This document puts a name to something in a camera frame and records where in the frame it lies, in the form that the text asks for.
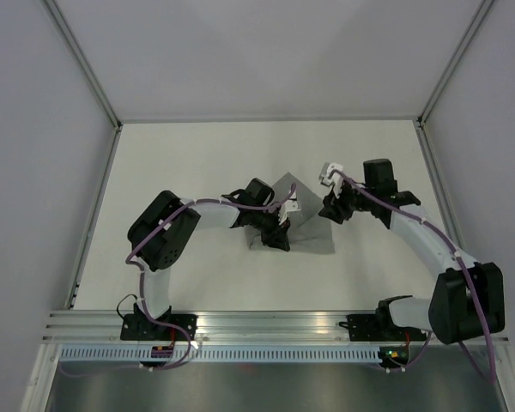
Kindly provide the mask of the grey cloth napkin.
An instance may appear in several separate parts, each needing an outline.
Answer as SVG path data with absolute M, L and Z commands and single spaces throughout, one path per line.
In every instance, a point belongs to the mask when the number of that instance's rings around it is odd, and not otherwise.
M 331 224 L 318 215 L 322 208 L 320 198 L 291 173 L 285 173 L 273 185 L 254 178 L 234 194 L 236 203 L 252 206 L 242 210 L 237 223 L 245 230 L 246 243 L 252 251 L 281 251 L 262 244 L 259 223 L 265 216 L 279 219 L 279 208 L 296 192 L 301 212 L 292 215 L 288 230 L 290 251 L 327 255 L 335 252 Z

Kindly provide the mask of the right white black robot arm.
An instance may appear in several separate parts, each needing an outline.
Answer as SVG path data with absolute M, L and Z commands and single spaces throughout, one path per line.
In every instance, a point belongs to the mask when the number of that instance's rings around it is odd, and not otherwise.
M 457 247 L 427 216 L 411 191 L 400 191 L 387 159 L 365 161 L 365 181 L 354 182 L 341 165 L 327 163 L 319 183 L 329 188 L 319 216 L 336 224 L 369 213 L 402 239 L 435 284 L 429 299 L 402 295 L 381 300 L 374 327 L 385 339 L 404 329 L 431 331 L 444 344 L 501 332 L 506 326 L 503 275 Z

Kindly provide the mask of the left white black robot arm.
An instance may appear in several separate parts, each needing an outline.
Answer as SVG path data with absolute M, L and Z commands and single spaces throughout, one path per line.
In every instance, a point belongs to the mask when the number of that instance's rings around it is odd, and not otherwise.
M 289 251 L 289 214 L 298 210 L 296 186 L 279 201 L 273 188 L 254 178 L 244 189 L 212 198 L 187 199 L 162 191 L 131 225 L 131 251 L 125 262 L 140 270 L 133 311 L 122 317 L 123 341 L 189 342 L 197 315 L 175 313 L 169 299 L 173 266 L 192 235 L 211 228 L 249 227 L 263 245 Z

